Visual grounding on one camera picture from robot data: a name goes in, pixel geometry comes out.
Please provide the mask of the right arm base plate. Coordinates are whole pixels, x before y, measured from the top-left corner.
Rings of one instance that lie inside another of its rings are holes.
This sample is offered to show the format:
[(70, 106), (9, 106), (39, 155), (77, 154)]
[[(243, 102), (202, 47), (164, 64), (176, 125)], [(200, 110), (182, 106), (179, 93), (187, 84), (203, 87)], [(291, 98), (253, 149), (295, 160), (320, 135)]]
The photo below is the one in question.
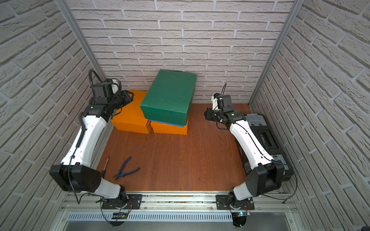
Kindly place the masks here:
[(231, 195), (227, 194), (217, 194), (216, 207), (217, 210), (254, 210), (254, 202), (252, 198), (247, 198), (244, 200), (237, 200)]

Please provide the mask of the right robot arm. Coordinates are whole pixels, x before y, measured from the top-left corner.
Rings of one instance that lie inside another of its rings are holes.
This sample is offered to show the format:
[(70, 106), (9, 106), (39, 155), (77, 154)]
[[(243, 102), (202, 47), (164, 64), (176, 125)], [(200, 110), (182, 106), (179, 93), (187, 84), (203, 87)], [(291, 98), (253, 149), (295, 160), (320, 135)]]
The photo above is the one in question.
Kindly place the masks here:
[(277, 162), (264, 149), (253, 134), (246, 116), (240, 111), (223, 112), (207, 108), (205, 119), (225, 124), (236, 138), (243, 158), (250, 168), (245, 182), (232, 188), (229, 198), (232, 202), (243, 201), (281, 187), (284, 164)]

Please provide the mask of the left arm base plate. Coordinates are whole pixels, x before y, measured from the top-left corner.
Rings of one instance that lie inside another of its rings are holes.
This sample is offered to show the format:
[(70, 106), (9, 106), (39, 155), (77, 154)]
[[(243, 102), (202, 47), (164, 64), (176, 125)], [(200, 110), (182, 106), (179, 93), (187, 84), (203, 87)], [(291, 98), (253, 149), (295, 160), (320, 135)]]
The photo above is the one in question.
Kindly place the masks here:
[(123, 199), (107, 199), (102, 202), (102, 209), (129, 209), (138, 210), (141, 206), (142, 194), (127, 194)]

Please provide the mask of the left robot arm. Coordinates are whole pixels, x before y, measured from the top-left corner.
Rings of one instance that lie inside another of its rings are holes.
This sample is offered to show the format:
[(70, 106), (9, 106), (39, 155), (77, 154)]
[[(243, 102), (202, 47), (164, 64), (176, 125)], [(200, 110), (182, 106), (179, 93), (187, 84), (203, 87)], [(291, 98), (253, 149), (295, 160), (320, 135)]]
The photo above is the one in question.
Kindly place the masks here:
[(94, 149), (105, 126), (115, 116), (115, 111), (134, 100), (134, 93), (122, 90), (108, 100), (98, 104), (92, 98), (91, 103), (79, 114), (80, 131), (72, 147), (58, 165), (50, 168), (49, 174), (58, 186), (66, 192), (87, 192), (102, 197), (104, 200), (118, 199), (126, 202), (124, 186), (104, 179), (102, 173), (91, 168)]

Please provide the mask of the blue shoebox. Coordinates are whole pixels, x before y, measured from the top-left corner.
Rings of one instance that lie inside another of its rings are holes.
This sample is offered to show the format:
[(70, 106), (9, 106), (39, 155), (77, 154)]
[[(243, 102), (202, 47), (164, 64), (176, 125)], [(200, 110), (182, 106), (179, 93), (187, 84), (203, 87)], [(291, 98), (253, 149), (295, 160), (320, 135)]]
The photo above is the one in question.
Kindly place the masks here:
[(162, 121), (156, 121), (156, 120), (149, 120), (151, 122), (157, 123), (157, 124), (163, 124), (163, 125), (169, 125), (169, 126), (176, 126), (176, 127), (184, 127), (186, 125), (178, 125), (178, 124), (173, 124), (173, 123), (168, 123), (168, 122), (162, 122)]

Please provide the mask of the green shoebox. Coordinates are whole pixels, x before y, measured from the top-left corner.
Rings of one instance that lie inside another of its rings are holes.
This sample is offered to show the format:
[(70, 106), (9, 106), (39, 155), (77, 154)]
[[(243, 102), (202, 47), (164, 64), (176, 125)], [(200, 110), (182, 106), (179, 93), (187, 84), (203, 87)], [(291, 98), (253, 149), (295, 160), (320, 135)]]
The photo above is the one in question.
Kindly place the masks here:
[(196, 81), (196, 74), (160, 70), (140, 104), (145, 118), (186, 125)]

